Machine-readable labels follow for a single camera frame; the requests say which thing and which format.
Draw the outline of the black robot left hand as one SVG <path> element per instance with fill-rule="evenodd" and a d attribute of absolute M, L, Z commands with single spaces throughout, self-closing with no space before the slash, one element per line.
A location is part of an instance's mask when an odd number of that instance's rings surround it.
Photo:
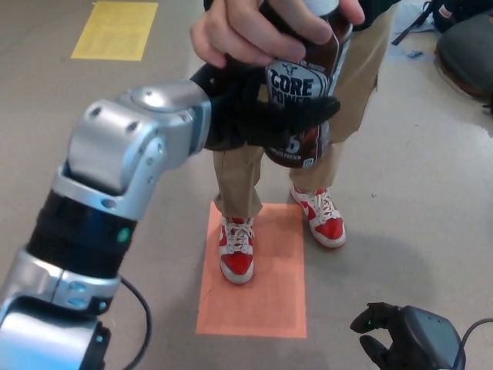
<path fill-rule="evenodd" d="M 235 150 L 243 145 L 286 146 L 291 136 L 313 129 L 334 116 L 340 102 L 333 96 L 302 102 L 259 101 L 265 82 L 263 69 L 229 61 L 218 69 L 201 66 L 191 77 L 207 94 L 212 116 L 204 148 L 211 151 Z"/>

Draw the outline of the person's bare hand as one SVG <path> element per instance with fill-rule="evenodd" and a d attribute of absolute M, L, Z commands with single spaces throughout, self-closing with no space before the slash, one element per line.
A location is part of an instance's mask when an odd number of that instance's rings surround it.
<path fill-rule="evenodd" d="M 333 35 L 328 23 L 304 1 L 270 1 L 273 10 L 300 36 L 323 45 Z M 204 62 L 226 66 L 226 56 L 266 66 L 273 59 L 299 62 L 306 49 L 278 31 L 259 10 L 259 1 L 214 1 L 190 29 L 193 50 Z"/>

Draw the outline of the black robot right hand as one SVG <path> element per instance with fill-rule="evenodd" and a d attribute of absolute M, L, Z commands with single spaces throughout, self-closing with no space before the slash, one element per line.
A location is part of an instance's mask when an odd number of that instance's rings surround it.
<path fill-rule="evenodd" d="M 414 306 L 369 303 L 351 323 L 360 344 L 380 369 L 464 369 L 466 357 L 454 325 Z"/>

